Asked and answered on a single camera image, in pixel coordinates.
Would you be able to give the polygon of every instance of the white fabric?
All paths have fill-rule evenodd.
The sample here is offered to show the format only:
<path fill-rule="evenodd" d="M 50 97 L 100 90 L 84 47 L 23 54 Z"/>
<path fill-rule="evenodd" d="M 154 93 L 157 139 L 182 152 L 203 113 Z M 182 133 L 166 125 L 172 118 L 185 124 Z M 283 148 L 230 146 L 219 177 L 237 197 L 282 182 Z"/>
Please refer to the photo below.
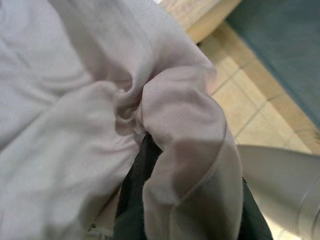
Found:
<path fill-rule="evenodd" d="M 151 0 L 2 0 L 0 239 L 82 239 L 145 131 L 164 151 L 143 189 L 148 239 L 235 239 L 241 167 L 214 77 Z M 198 192 L 219 234 L 180 211 Z"/>

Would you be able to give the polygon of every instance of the wrinkled fabric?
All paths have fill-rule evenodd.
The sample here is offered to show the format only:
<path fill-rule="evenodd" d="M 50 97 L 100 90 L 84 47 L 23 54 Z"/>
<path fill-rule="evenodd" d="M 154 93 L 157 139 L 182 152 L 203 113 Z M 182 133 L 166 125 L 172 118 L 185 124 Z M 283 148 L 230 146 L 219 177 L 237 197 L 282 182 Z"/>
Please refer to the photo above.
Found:
<path fill-rule="evenodd" d="M 215 75 L 151 0 L 2 0 L 0 239 L 82 239 L 145 131 L 163 151 L 147 238 L 236 239 L 241 165 Z"/>
<path fill-rule="evenodd" d="M 118 199 L 117 213 L 114 220 L 114 240 L 146 240 L 142 191 L 145 181 L 151 176 L 154 165 L 161 153 L 161 149 L 154 143 L 152 136 L 147 133 L 141 144 L 140 151 L 121 185 L 121 194 Z M 268 224 L 260 212 L 247 186 L 247 182 L 243 179 L 242 183 L 243 207 L 237 240 L 272 240 Z M 187 209 L 187 211 L 193 211 L 194 206 L 190 205 L 190 208 L 192 210 Z M 208 208 L 203 207 L 199 210 L 206 211 Z M 197 213 L 200 216 L 205 216 L 206 214 L 206 212 Z M 210 225 L 211 222 L 207 220 L 203 223 L 203 225 L 205 224 Z"/>

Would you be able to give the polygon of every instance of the black fabric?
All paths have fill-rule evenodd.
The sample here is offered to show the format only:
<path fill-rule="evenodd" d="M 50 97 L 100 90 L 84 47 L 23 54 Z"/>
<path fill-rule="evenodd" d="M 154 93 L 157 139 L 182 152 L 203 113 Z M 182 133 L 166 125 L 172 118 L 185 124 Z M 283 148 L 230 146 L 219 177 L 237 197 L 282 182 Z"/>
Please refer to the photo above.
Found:
<path fill-rule="evenodd" d="M 146 240 L 142 190 L 150 178 L 161 149 L 150 134 L 142 142 L 140 151 L 125 177 L 114 221 L 115 240 Z"/>
<path fill-rule="evenodd" d="M 243 180 L 243 208 L 238 240 L 272 240 L 268 224 Z"/>
<path fill-rule="evenodd" d="M 114 221 L 114 240 L 147 240 L 144 228 L 142 190 L 150 178 L 161 149 L 150 134 L 142 142 L 140 152 L 125 177 Z M 237 240 L 272 240 L 270 229 L 243 180 L 242 220 Z"/>

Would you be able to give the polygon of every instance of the floor tile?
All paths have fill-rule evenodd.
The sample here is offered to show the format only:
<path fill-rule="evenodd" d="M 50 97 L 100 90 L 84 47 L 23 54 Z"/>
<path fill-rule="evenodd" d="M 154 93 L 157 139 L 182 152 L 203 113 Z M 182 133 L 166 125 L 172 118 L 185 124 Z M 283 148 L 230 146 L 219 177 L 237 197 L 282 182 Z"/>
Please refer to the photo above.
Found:
<path fill-rule="evenodd" d="M 268 100 L 285 94 L 284 89 L 257 58 L 244 66 L 243 71 Z"/>
<path fill-rule="evenodd" d="M 302 240 L 300 237 L 293 235 L 288 231 L 284 231 L 277 239 L 275 240 Z"/>
<path fill-rule="evenodd" d="M 304 142 L 294 133 L 287 142 L 289 150 L 301 153 L 310 154 L 311 150 L 304 144 Z"/>
<path fill-rule="evenodd" d="M 212 34 L 201 42 L 200 49 L 212 62 L 217 71 L 216 79 L 207 83 L 208 93 L 213 94 L 239 69 L 239 66 Z"/>
<path fill-rule="evenodd" d="M 226 22 L 222 23 L 213 34 L 239 67 L 243 67 L 255 57 L 253 51 Z"/>
<path fill-rule="evenodd" d="M 283 148 L 285 140 L 268 122 L 262 113 L 258 113 L 237 136 L 240 144 Z"/>
<path fill-rule="evenodd" d="M 290 98 L 289 95 L 281 95 L 272 99 L 270 102 L 294 131 L 309 130 L 314 128 L 314 125 L 310 119 Z"/>
<path fill-rule="evenodd" d="M 283 227 L 276 224 L 270 218 L 264 216 L 266 223 L 268 224 L 270 231 L 272 233 L 272 237 L 274 240 L 277 240 L 279 235 L 284 231 Z"/>
<path fill-rule="evenodd" d="M 315 129 L 302 130 L 296 135 L 313 154 L 320 155 L 320 132 Z"/>
<path fill-rule="evenodd" d="M 265 116 L 268 122 L 275 128 L 279 135 L 286 142 L 289 141 L 289 139 L 294 134 L 294 131 L 270 102 L 263 106 L 263 108 L 261 109 L 261 113 Z"/>
<path fill-rule="evenodd" d="M 255 105 L 233 81 L 228 81 L 213 98 L 224 110 L 233 135 L 236 135 L 257 111 Z"/>
<path fill-rule="evenodd" d="M 232 80 L 243 92 L 246 93 L 248 98 L 253 102 L 253 104 L 260 108 L 262 104 L 267 100 L 266 97 L 261 93 L 253 81 L 248 77 L 248 75 L 243 71 L 238 71 Z"/>

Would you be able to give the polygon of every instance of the teal fabric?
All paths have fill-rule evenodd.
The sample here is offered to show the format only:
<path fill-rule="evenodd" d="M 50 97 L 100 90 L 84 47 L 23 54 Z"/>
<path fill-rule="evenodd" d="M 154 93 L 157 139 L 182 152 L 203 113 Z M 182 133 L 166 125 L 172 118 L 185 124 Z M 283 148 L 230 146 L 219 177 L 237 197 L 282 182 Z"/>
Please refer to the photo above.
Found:
<path fill-rule="evenodd" d="M 320 1 L 243 0 L 227 22 L 320 128 Z"/>

